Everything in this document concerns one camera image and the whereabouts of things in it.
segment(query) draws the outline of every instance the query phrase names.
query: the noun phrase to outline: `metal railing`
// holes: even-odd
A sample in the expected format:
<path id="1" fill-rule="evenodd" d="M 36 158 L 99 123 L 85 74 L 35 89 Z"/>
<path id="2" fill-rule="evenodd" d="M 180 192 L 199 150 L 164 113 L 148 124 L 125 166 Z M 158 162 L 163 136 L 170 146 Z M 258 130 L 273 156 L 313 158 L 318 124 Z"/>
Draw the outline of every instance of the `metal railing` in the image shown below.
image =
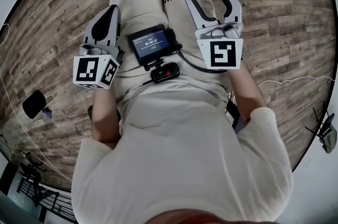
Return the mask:
<path id="1" fill-rule="evenodd" d="M 74 216 L 70 197 L 45 189 L 40 185 L 36 186 L 24 177 L 22 177 L 17 188 L 17 192 L 19 193 L 20 191 L 31 198 L 35 206 L 40 204 L 63 219 L 78 223 Z"/>

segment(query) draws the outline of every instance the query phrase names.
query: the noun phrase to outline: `white cable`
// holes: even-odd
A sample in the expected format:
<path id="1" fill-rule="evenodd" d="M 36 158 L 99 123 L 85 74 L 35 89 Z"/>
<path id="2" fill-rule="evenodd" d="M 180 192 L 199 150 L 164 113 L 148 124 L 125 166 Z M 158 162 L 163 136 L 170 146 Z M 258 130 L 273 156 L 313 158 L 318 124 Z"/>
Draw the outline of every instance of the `white cable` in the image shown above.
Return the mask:
<path id="1" fill-rule="evenodd" d="M 20 123 L 20 125 L 21 125 L 22 129 L 24 130 L 24 132 L 26 133 L 27 138 L 35 145 L 35 147 L 39 150 L 39 152 L 43 155 L 43 157 L 48 161 L 48 163 L 49 163 L 50 165 L 48 165 L 47 163 L 45 163 L 44 161 L 42 161 L 40 158 L 38 158 L 38 157 L 37 157 L 35 154 L 33 154 L 32 152 L 30 152 L 30 153 L 33 154 L 36 158 L 38 158 L 38 159 L 39 159 L 41 162 L 43 162 L 45 165 L 47 165 L 48 167 L 50 167 L 52 170 L 54 170 L 55 172 L 59 173 L 62 177 L 66 178 L 66 179 L 69 180 L 69 181 L 72 181 L 70 178 L 68 178 L 68 177 L 65 176 L 62 172 L 60 172 L 56 167 L 54 167 L 54 166 L 52 165 L 52 163 L 47 159 L 47 157 L 41 152 L 41 150 L 39 149 L 39 147 L 32 141 L 31 137 L 29 136 L 29 134 L 27 133 L 26 129 L 25 129 L 24 126 L 23 126 L 23 122 L 19 120 L 19 118 L 18 118 L 18 116 L 17 116 L 17 114 L 16 114 L 16 112 L 15 112 L 15 110 L 14 110 L 14 108 L 13 108 L 13 105 L 12 105 L 12 103 L 11 103 L 10 97 L 8 96 L 8 92 L 7 92 L 7 90 L 6 90 L 6 86 L 5 86 L 4 80 L 2 79 L 1 71 L 0 71 L 0 79 L 1 79 L 2 84 L 4 85 L 4 89 L 5 89 L 5 92 L 6 92 L 8 101 L 10 102 L 10 105 L 11 105 L 11 108 L 12 108 L 14 114 L 15 114 L 15 117 L 16 117 L 16 119 L 18 120 L 18 122 Z"/>
<path id="2" fill-rule="evenodd" d="M 7 33 L 7 36 L 6 36 L 5 40 L 0 44 L 0 46 L 1 46 L 4 42 L 6 42 L 8 36 L 9 36 L 9 34 L 10 34 L 10 29 L 11 29 L 11 27 L 10 27 L 9 24 L 6 23 L 6 24 L 3 24 L 2 26 L 4 26 L 4 25 L 7 25 L 7 26 L 8 26 L 8 33 Z"/>
<path id="3" fill-rule="evenodd" d="M 301 78 L 313 78 L 313 79 L 329 78 L 329 79 L 331 79 L 332 81 L 335 81 L 334 79 L 332 79 L 332 78 L 330 78 L 330 77 L 327 77 L 327 76 L 311 77 L 311 76 L 307 75 L 307 76 L 295 78 L 295 79 L 292 79 L 292 80 L 284 80 L 284 81 L 281 81 L 281 82 L 279 82 L 279 81 L 277 81 L 277 80 L 265 80 L 265 81 L 261 82 L 258 86 L 261 86 L 261 85 L 264 84 L 265 82 L 275 82 L 275 83 L 283 84 L 284 82 L 292 82 L 292 81 L 295 81 L 295 80 L 301 79 Z"/>

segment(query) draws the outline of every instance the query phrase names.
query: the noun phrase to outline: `small screen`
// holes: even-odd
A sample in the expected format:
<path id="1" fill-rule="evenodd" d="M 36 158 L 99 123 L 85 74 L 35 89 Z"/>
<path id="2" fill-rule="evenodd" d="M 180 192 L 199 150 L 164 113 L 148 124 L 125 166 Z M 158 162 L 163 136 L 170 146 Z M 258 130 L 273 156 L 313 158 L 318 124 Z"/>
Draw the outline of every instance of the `small screen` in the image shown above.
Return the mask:
<path id="1" fill-rule="evenodd" d="M 148 56 L 169 46 L 167 37 L 163 30 L 141 36 L 133 40 L 138 56 Z"/>

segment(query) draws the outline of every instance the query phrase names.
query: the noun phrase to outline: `person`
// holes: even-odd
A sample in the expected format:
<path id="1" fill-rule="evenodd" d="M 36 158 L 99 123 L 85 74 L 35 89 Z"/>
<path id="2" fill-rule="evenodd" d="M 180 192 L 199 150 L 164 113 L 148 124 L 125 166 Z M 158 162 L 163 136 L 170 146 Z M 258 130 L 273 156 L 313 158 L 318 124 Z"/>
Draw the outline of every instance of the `person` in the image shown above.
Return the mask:
<path id="1" fill-rule="evenodd" d="M 197 1 L 215 16 L 211 0 Z M 165 61 L 178 63 L 181 75 L 143 85 L 149 73 L 125 35 L 154 25 L 172 28 L 184 55 L 205 67 L 189 10 L 184 0 L 110 3 L 121 10 L 126 54 L 114 88 L 94 93 L 93 139 L 81 143 L 72 182 L 77 221 L 275 221 L 290 198 L 292 171 L 275 114 L 244 63 L 227 74 L 202 73 L 173 54 Z M 238 135 L 224 113 L 229 86 L 246 125 Z"/>

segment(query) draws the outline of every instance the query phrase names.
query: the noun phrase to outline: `screen bezel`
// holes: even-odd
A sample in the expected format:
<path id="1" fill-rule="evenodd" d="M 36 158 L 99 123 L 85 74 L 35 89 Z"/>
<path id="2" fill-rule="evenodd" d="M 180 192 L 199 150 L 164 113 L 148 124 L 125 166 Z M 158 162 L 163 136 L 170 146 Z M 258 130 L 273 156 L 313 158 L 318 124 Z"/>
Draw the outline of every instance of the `screen bezel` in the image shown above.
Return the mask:
<path id="1" fill-rule="evenodd" d="M 158 32 L 158 31 L 163 31 L 169 46 L 162 48 L 162 49 L 160 49 L 160 50 L 158 50 L 154 53 L 151 53 L 147 56 L 140 58 L 140 56 L 137 53 L 137 49 L 135 47 L 133 40 L 140 38 L 144 35 L 155 33 L 155 32 Z M 170 53 L 173 53 L 176 50 L 175 46 L 170 42 L 170 40 L 167 37 L 167 34 L 165 33 L 164 25 L 157 25 L 157 26 L 154 26 L 154 27 L 151 27 L 151 28 L 139 31 L 139 32 L 135 32 L 133 34 L 129 34 L 129 35 L 127 35 L 127 38 L 128 38 L 129 45 L 133 49 L 135 57 L 136 57 L 140 66 L 143 66 L 143 65 L 145 65 L 149 62 L 152 62 L 152 61 L 156 61 L 157 59 L 159 59 L 159 58 L 161 58 L 165 55 L 169 55 Z"/>

